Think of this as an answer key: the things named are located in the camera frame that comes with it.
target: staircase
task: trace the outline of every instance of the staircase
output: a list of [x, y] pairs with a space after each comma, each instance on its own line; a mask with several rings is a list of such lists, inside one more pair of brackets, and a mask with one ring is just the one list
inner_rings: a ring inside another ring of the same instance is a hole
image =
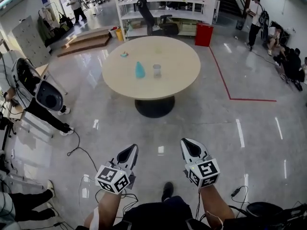
[[220, 0], [220, 11], [242, 17], [236, 0]]

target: wooden steps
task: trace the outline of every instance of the wooden steps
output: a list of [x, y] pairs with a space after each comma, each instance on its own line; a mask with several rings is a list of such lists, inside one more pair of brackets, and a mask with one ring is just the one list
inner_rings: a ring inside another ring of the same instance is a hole
[[104, 47], [107, 45], [109, 40], [110, 33], [108, 30], [76, 36], [61, 47], [62, 50], [58, 54], [58, 57], [70, 55], [88, 49]]

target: yellow bin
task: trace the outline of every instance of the yellow bin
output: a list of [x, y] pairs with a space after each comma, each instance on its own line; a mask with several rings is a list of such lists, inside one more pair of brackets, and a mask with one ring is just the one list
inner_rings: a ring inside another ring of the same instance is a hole
[[117, 38], [118, 38], [119, 41], [124, 41], [123, 33], [121, 33], [120, 28], [116, 30], [116, 35], [117, 35]]

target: round table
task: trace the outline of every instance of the round table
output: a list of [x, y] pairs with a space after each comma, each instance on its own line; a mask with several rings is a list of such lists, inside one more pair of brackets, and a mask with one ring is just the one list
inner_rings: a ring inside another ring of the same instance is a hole
[[[145, 77], [135, 76], [137, 62]], [[153, 65], [161, 65], [154, 76]], [[103, 78], [115, 92], [135, 99], [136, 109], [151, 118], [162, 117], [174, 107], [174, 94], [197, 78], [201, 62], [189, 45], [170, 37], [147, 36], [130, 40], [114, 49], [103, 63]]]

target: blue bottle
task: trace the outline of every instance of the blue bottle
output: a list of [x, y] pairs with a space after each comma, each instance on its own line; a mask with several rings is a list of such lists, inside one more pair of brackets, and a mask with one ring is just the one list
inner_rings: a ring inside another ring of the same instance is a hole
[[144, 67], [142, 66], [142, 64], [140, 62], [136, 63], [135, 76], [138, 79], [142, 79], [143, 77], [145, 77], [145, 70], [144, 70]]

